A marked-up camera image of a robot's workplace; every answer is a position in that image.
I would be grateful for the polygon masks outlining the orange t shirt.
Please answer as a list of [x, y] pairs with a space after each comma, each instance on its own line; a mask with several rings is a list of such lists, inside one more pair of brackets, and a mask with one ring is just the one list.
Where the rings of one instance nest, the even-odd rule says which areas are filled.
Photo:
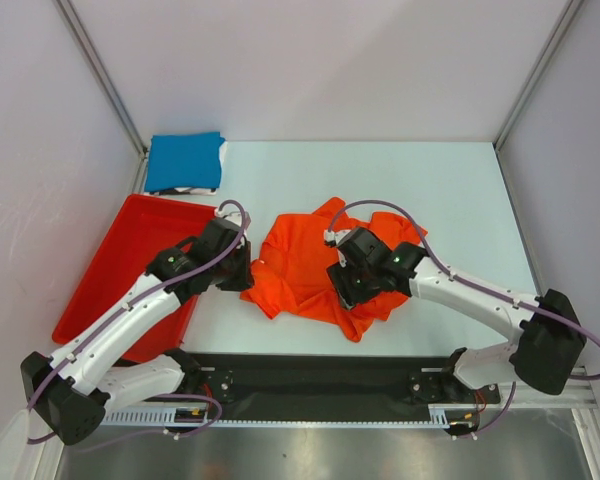
[[324, 231], [332, 221], [337, 230], [364, 227], [391, 248], [402, 242], [419, 244], [420, 238], [403, 216], [382, 211], [372, 213], [368, 221], [337, 216], [344, 206], [344, 200], [333, 197], [312, 213], [279, 215], [251, 264], [254, 286], [240, 299], [257, 305], [269, 319], [290, 313], [336, 325], [352, 342], [359, 342], [374, 321], [386, 321], [408, 297], [382, 293], [351, 311], [343, 309], [327, 274], [338, 254], [325, 245]]

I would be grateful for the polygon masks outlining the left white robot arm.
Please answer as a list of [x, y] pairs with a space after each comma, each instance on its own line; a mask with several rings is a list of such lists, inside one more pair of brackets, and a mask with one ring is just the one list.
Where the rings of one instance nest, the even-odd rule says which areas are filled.
[[210, 286], [242, 292], [252, 287], [250, 217], [217, 211], [198, 236], [160, 251], [129, 290], [90, 327], [45, 356], [30, 353], [20, 365], [27, 409], [51, 437], [75, 445], [105, 416], [163, 395], [187, 400], [201, 387], [197, 364], [171, 348], [129, 368], [115, 363], [145, 333]]

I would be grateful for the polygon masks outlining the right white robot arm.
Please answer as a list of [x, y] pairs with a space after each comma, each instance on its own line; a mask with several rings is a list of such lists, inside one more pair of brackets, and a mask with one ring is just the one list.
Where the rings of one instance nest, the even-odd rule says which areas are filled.
[[477, 389], [521, 381], [547, 395], [562, 393], [586, 344], [568, 297], [550, 289], [542, 296], [517, 294], [463, 280], [440, 268], [420, 245], [390, 248], [370, 230], [325, 231], [338, 260], [327, 273], [343, 308], [368, 306], [383, 294], [400, 293], [441, 304], [504, 337], [482, 349], [459, 348], [441, 376], [443, 393], [464, 401]]

